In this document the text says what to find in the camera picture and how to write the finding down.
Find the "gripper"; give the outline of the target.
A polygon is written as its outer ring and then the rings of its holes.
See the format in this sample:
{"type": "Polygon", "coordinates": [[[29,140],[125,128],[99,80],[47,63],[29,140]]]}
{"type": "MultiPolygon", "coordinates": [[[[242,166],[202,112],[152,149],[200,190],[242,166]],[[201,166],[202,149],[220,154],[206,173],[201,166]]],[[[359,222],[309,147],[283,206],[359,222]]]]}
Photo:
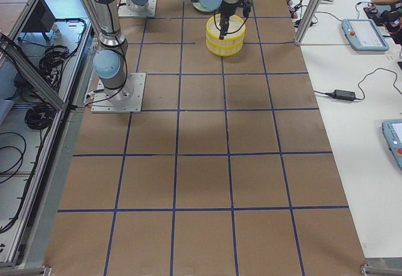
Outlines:
{"type": "Polygon", "coordinates": [[[219,39],[223,40],[229,29],[229,19],[236,12],[236,3],[222,1],[220,5],[219,39]]]}

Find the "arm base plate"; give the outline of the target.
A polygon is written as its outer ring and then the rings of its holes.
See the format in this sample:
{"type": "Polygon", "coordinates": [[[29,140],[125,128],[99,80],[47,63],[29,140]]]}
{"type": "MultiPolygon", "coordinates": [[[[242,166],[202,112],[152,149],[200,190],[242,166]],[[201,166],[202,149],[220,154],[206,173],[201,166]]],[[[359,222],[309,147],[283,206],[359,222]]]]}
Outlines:
{"type": "Polygon", "coordinates": [[[112,91],[108,89],[96,93],[91,111],[93,113],[140,113],[145,82],[146,73],[130,73],[126,86],[111,100],[107,98],[112,95],[112,91]]]}
{"type": "Polygon", "coordinates": [[[120,18],[154,18],[156,13],[157,0],[148,0],[140,6],[131,0],[121,0],[118,8],[120,18]]]}

